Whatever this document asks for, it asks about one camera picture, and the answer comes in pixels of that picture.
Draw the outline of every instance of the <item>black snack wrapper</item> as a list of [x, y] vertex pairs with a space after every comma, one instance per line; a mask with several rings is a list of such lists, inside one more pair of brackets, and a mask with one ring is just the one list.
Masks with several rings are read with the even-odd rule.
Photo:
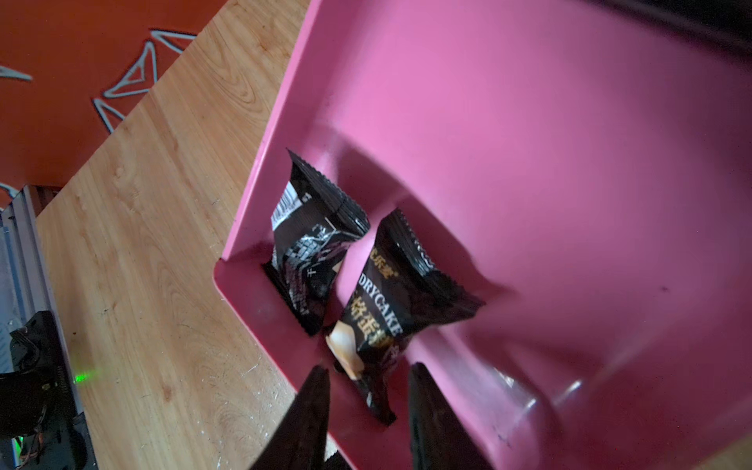
[[271, 216], [274, 251], [263, 267], [303, 329], [315, 335], [348, 247], [371, 224], [351, 197], [288, 152], [293, 170]]
[[355, 292], [326, 343], [373, 415], [389, 425], [387, 378], [411, 338], [472, 318], [484, 304], [436, 269], [399, 209], [379, 224]]

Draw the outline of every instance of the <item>barcode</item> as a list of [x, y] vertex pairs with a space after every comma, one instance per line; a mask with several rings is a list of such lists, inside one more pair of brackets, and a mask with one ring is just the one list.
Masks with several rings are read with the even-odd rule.
[[288, 181], [287, 187], [282, 194], [282, 198], [277, 204], [274, 213], [271, 215], [271, 229], [276, 230], [277, 227], [279, 227], [279, 225], [290, 216], [290, 214], [295, 212], [295, 209], [302, 205], [303, 203], [300, 202], [300, 198], [298, 197], [298, 193], [295, 191], [293, 184]]

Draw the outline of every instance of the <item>green led light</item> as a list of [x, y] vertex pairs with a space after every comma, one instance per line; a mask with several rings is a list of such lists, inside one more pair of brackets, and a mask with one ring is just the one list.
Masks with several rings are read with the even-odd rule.
[[83, 374], [76, 374], [75, 377], [73, 377], [73, 381], [76, 384], [80, 384], [81, 382], [88, 381], [92, 375], [88, 372], [84, 372]]

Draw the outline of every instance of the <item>wood grain surface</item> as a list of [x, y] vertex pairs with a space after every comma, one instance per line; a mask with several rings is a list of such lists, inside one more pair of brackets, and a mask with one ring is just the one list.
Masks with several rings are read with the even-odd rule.
[[214, 289], [306, 0], [231, 0], [38, 218], [102, 468], [248, 468], [293, 394]]

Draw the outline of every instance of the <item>orange floor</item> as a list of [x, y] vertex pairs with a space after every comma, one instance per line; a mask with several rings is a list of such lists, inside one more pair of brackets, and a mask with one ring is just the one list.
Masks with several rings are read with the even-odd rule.
[[0, 183], [63, 186], [224, 3], [0, 2]]

